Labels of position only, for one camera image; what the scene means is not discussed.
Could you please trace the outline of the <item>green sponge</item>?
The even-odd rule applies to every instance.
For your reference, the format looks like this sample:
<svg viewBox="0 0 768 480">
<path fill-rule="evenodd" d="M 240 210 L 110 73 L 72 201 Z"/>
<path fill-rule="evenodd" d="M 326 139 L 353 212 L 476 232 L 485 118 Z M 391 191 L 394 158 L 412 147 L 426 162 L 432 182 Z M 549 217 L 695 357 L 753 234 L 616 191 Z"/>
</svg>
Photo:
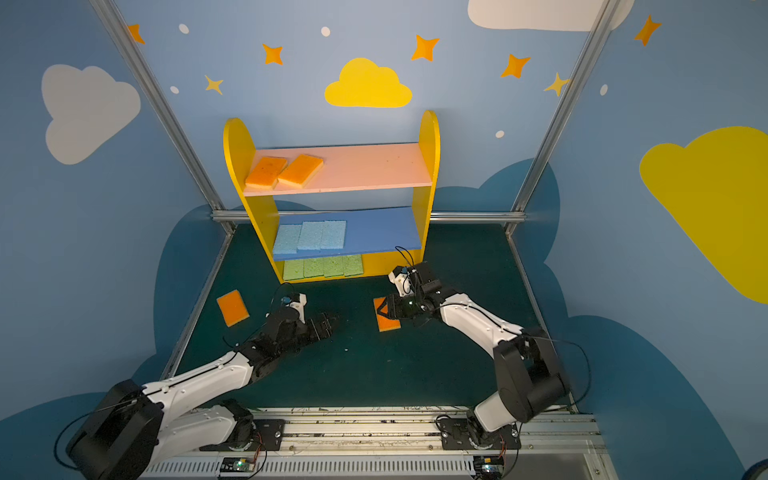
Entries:
<svg viewBox="0 0 768 480">
<path fill-rule="evenodd" d="M 326 278 L 343 277 L 345 275 L 343 257 L 323 258 L 323 276 Z"/>
<path fill-rule="evenodd" d="M 325 273 L 325 259 L 324 258 L 311 258 L 303 260 L 303 277 L 304 278 L 318 278 L 324 277 Z"/>
<path fill-rule="evenodd" d="M 305 277 L 304 260 L 292 259 L 283 263 L 283 281 L 291 282 L 301 280 Z"/>
<path fill-rule="evenodd" d="M 364 274 L 363 259 L 361 255 L 348 255 L 342 257 L 341 260 L 345 277 L 356 277 Z"/>
</svg>

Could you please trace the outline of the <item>blue sponge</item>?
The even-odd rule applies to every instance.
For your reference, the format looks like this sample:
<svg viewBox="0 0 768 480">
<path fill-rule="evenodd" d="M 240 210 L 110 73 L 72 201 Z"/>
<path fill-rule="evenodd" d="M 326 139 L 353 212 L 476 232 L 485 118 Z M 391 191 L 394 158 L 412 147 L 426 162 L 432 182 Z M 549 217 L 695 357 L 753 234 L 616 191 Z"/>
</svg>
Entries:
<svg viewBox="0 0 768 480">
<path fill-rule="evenodd" d="M 297 243 L 298 251 L 320 250 L 322 246 L 325 223 L 323 221 L 303 222 Z"/>
<path fill-rule="evenodd" d="M 272 248 L 274 255 L 293 255 L 298 251 L 301 224 L 280 225 Z"/>
<path fill-rule="evenodd" d="M 345 245 L 346 225 L 344 220 L 331 220 L 323 223 L 320 241 L 321 250 L 341 250 Z"/>
</svg>

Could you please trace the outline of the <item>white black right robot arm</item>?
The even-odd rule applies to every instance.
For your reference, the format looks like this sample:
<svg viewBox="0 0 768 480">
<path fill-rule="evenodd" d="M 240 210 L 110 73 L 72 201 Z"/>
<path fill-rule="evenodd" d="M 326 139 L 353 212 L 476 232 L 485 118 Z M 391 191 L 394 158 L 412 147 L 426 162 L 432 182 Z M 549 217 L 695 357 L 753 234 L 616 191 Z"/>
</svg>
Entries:
<svg viewBox="0 0 768 480">
<path fill-rule="evenodd" d="M 477 344 L 493 360 L 496 391 L 474 407 L 480 433 L 526 423 L 570 392 L 557 352 L 542 330 L 510 323 L 444 285 L 429 265 L 397 266 L 388 274 L 397 292 L 377 312 L 390 320 L 435 318 Z"/>
</svg>

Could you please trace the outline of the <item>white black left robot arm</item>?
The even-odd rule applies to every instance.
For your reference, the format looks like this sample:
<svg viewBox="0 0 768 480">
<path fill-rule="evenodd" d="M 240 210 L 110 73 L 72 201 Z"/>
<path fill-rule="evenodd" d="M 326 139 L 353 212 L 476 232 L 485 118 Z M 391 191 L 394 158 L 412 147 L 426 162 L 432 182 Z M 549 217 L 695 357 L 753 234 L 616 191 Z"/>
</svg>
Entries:
<svg viewBox="0 0 768 480">
<path fill-rule="evenodd" d="M 283 306 L 263 327 L 222 357 L 176 377 L 138 385 L 115 384 L 98 406 L 77 418 L 66 445 L 70 468 L 87 479 L 137 479 L 147 468 L 213 445 L 248 445 L 256 436 L 251 411 L 228 399 L 207 402 L 252 385 L 279 362 L 330 338 L 336 318 L 305 318 L 302 307 Z"/>
</svg>

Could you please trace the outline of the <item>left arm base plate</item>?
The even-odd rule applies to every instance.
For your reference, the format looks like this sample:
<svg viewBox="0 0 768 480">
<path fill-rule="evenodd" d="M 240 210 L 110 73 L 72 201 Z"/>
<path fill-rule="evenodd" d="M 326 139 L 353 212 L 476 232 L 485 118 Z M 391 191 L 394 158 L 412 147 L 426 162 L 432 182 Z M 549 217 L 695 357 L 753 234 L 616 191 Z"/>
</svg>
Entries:
<svg viewBox="0 0 768 480">
<path fill-rule="evenodd" d="M 239 422 L 223 443 L 204 445 L 199 451 L 278 451 L 286 422 L 282 419 L 256 419 Z"/>
</svg>

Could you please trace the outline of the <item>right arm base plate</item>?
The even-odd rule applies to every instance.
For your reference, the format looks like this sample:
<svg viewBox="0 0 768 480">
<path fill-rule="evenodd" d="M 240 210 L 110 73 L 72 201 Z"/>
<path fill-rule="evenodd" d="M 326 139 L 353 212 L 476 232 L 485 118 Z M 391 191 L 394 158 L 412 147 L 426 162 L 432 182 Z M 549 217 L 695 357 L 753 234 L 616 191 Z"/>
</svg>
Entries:
<svg viewBox="0 0 768 480">
<path fill-rule="evenodd" d="M 435 418 L 444 450 L 515 450 L 521 447 L 516 425 L 486 431 L 474 417 L 460 418 L 442 414 Z"/>
</svg>

